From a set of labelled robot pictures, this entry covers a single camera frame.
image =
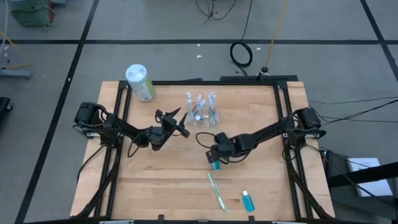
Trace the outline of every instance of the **green and white canister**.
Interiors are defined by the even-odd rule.
[[[143,65],[131,65],[126,70],[126,78],[139,100],[149,102],[155,98],[155,89]]]

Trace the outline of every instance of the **wooden table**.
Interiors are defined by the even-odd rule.
[[[292,109],[307,107],[308,101],[302,82],[288,82]],[[113,111],[118,82],[104,82],[98,103]],[[114,199],[112,219],[156,220],[165,215],[167,220],[295,220],[285,161],[282,158],[281,137],[270,139],[253,150],[238,164],[222,165],[222,170],[211,170],[205,152],[198,145],[195,134],[199,131],[219,133],[229,137],[253,133],[277,121],[275,94],[271,86],[207,86],[161,85],[155,86],[157,96],[150,103],[131,98],[128,123],[137,128],[157,126],[154,113],[182,107],[176,115],[179,121],[186,107],[186,91],[196,96],[217,92],[217,107],[221,111],[221,124],[216,128],[187,126],[188,139],[172,136],[160,151],[150,147],[139,149],[127,158],[130,139],[125,138],[123,155]],[[201,137],[203,144],[211,145],[213,139]],[[318,147],[316,140],[308,144]],[[99,147],[100,140],[91,139],[86,148],[85,160]],[[80,212],[97,190],[105,150],[93,159],[80,176],[71,215]],[[308,189],[319,204],[334,216],[330,194],[319,153],[306,147],[302,159]],[[218,185],[227,212],[222,211],[208,180],[211,172]],[[246,212],[242,191],[247,190],[256,210]],[[297,188],[302,216],[305,209],[302,194]],[[108,192],[104,194],[101,214],[105,214]]]

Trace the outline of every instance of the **blue bottle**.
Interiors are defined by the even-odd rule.
[[[249,195],[249,193],[247,192],[247,190],[245,190],[243,192],[243,204],[246,207],[246,211],[248,212],[252,212],[254,211],[254,204],[253,201],[251,200],[251,197]]]

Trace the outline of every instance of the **yellow cable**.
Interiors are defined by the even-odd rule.
[[[276,35],[278,34],[279,27],[280,27],[280,23],[281,23],[282,20],[284,19],[285,12],[286,12],[287,5],[288,5],[288,4],[289,4],[289,0],[286,0],[284,10],[282,11],[282,14],[280,15],[278,24],[276,25],[276,29],[275,29],[275,32],[274,32],[274,36],[272,36],[271,45],[269,46],[269,52],[268,52],[268,58],[267,58],[267,62],[266,62],[266,68],[268,68],[268,63],[269,63],[269,60],[271,59],[272,47],[274,46],[274,40],[275,40],[275,38],[276,38]]]
[[[27,63],[22,63],[19,65],[13,65],[10,67],[7,67],[7,69],[13,69],[13,68],[22,68],[22,67],[26,67],[30,65],[30,58],[27,56],[27,54],[18,47],[18,45],[14,44],[8,37],[6,34],[4,34],[3,32],[0,31],[0,35],[4,36],[6,38],[6,40],[8,40],[8,42],[19,51],[19,53],[21,53],[22,56],[24,56],[24,58],[27,60]]]

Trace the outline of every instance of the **concrete floor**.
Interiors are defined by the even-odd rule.
[[[47,32],[20,27],[10,16],[12,40],[79,40],[93,0],[69,0],[57,8],[55,25]],[[223,15],[231,0],[215,2]],[[386,40],[398,40],[395,0],[368,0],[371,12]],[[283,1],[254,0],[246,39],[270,39],[283,8]],[[194,0],[100,0],[88,40],[239,39],[244,29],[249,1],[238,0],[222,21],[209,21]],[[0,18],[4,1],[0,1]],[[4,30],[0,21],[0,30]],[[377,40],[359,0],[291,1],[279,31],[285,40]],[[72,80],[49,154],[40,176],[26,222],[67,218],[75,194],[76,174],[81,166],[86,140],[71,128],[82,101],[96,101],[103,81],[124,79],[133,63],[145,65],[153,80],[203,78],[218,80],[237,75],[229,58],[229,44],[86,44]],[[0,96],[14,102],[14,110],[0,129],[0,222],[12,223],[43,145],[77,45],[21,44],[32,59],[31,80],[0,79]],[[253,63],[246,69],[255,75],[264,66],[269,45],[251,44]],[[398,45],[389,45],[398,60]],[[23,62],[12,48],[0,55],[0,67]],[[237,47],[237,59],[247,53]],[[346,101],[398,96],[398,82],[380,45],[277,44],[271,63],[272,75],[298,75],[308,98]],[[313,104],[324,115],[343,117],[388,101],[353,105]],[[398,105],[390,105],[360,119],[398,120]],[[382,164],[398,160],[398,125],[341,121],[325,126],[320,141],[333,151],[353,157],[378,157]],[[336,204],[337,217],[362,222],[385,220]]]

